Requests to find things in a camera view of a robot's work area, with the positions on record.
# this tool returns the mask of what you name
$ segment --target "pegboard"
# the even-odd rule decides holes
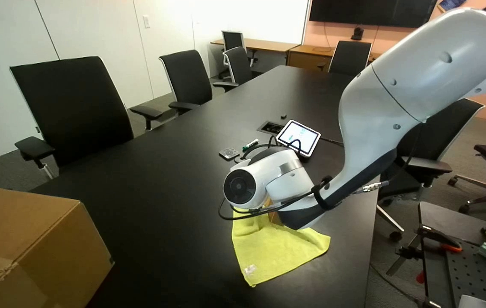
[[[462,295],[486,300],[486,258],[478,253],[478,246],[459,240],[461,253],[447,251],[447,265],[455,307]]]

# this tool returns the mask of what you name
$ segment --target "black table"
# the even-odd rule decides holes
[[[332,237],[325,255],[255,288],[239,270],[232,223],[217,215],[234,164],[218,152],[267,142],[256,130],[266,120],[295,119],[341,140],[338,103],[350,80],[280,66],[36,188],[83,201],[116,261],[89,307],[363,307],[375,192],[314,226]],[[343,162],[342,148],[321,141],[304,165],[318,183]]]
[[[486,227],[486,222],[483,220],[427,202],[421,202],[419,205],[419,219],[422,224],[447,235],[475,244],[484,242],[481,228]],[[437,249],[439,243],[432,240],[425,239],[422,246],[427,298],[443,308],[454,307],[445,253]]]

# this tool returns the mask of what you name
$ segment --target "cable connector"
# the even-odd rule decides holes
[[[389,185],[389,181],[383,181],[383,182],[377,182],[377,183],[372,183],[370,185],[365,185],[364,187],[361,187],[360,189],[356,190],[353,195],[357,195],[359,193],[370,193],[371,191],[375,191],[377,189],[380,189],[381,187],[385,187]]]

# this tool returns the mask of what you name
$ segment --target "marker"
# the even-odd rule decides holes
[[[258,144],[258,138],[253,140],[252,142],[249,142],[245,146],[243,146],[243,152],[247,151],[251,146],[257,145]]]

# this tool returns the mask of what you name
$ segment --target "desk drawer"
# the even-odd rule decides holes
[[[329,71],[329,66],[331,65],[331,57],[302,54],[302,53],[292,53],[288,54],[288,66],[294,66],[296,68],[306,68],[308,70],[318,71],[317,65],[319,63],[326,63],[327,65],[323,69],[325,72]]]

